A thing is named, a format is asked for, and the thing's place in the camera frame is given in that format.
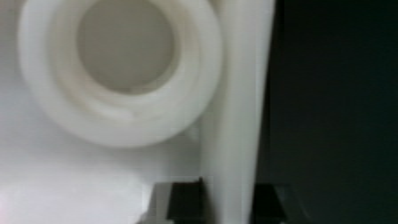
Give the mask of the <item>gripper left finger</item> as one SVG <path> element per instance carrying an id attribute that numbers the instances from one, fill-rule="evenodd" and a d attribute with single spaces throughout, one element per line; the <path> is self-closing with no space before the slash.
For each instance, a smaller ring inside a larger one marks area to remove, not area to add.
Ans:
<path id="1" fill-rule="evenodd" d="M 155 188 L 153 202 L 157 224 L 206 224 L 201 179 L 160 183 Z"/>

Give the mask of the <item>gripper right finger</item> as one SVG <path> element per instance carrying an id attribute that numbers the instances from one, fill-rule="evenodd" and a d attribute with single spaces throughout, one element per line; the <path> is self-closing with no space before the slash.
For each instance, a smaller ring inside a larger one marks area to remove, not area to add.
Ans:
<path id="1" fill-rule="evenodd" d="M 299 224 L 297 199 L 293 189 L 285 184 L 256 185 L 254 224 Z"/>

